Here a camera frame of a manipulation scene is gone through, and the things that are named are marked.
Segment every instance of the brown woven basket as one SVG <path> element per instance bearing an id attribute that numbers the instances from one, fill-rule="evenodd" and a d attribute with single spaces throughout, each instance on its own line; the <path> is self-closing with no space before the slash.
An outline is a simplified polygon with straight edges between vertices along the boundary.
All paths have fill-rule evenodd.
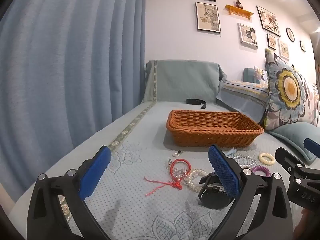
<path id="1" fill-rule="evenodd" d="M 167 129 L 178 146 L 246 147 L 263 128 L 238 112 L 172 110 Z"/>

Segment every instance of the wall shelf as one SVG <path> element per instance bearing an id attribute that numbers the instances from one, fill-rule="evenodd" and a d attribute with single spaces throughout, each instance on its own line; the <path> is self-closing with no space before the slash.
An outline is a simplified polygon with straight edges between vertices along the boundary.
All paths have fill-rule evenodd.
<path id="1" fill-rule="evenodd" d="M 241 8 L 232 6 L 232 5 L 226 5 L 226 9 L 229 11 L 229 14 L 236 14 L 245 18 L 248 18 L 250 20 L 251 15 L 253 14 L 252 12 L 248 12 L 246 10 L 243 10 Z"/>

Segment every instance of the metal screw cap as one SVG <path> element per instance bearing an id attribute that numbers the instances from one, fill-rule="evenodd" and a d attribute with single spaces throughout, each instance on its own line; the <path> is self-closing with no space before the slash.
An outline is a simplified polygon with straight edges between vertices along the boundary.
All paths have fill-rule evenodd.
<path id="1" fill-rule="evenodd" d="M 252 174 L 252 172 L 251 172 L 249 169 L 244 169 L 244 170 L 243 170 L 243 173 L 244 173 L 245 175 L 251 175 L 251 174 Z"/>
<path id="2" fill-rule="evenodd" d="M 76 174 L 76 170 L 74 170 L 74 169 L 68 170 L 67 174 L 68 174 L 68 176 L 71 177 Z"/>
<path id="3" fill-rule="evenodd" d="M 39 177 L 38 177 L 39 180 L 43 180 L 44 178 L 45 178 L 45 174 L 44 173 L 40 174 Z"/>
<path id="4" fill-rule="evenodd" d="M 275 173 L 275 174 L 273 174 L 273 176 L 274 176 L 276 179 L 281 179 L 281 176 L 280 176 L 279 173 Z"/>

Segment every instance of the pearl bracelet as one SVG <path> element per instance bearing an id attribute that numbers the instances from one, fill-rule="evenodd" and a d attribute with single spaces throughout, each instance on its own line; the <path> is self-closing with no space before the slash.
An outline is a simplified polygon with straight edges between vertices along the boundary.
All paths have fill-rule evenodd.
<path id="1" fill-rule="evenodd" d="M 185 184 L 188 185 L 191 190 L 193 190 L 193 191 L 195 191 L 197 193 L 200 192 L 202 186 L 195 185 L 193 180 L 198 176 L 200 176 L 202 178 L 204 176 L 207 176 L 207 173 L 205 171 L 201 170 L 201 169 L 192 169 L 189 172 L 188 176 L 186 176 L 184 178 Z"/>
<path id="2" fill-rule="evenodd" d="M 261 153 L 259 155 L 259 160 L 265 165 L 273 165 L 276 163 L 276 159 L 270 153 Z"/>

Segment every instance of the blue curtain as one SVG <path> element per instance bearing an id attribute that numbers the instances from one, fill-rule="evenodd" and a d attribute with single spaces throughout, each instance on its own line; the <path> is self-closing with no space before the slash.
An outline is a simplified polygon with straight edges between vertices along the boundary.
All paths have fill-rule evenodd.
<path id="1" fill-rule="evenodd" d="M 14 0 L 0 22 L 0 178 L 17 200 L 141 102 L 144 0 Z"/>

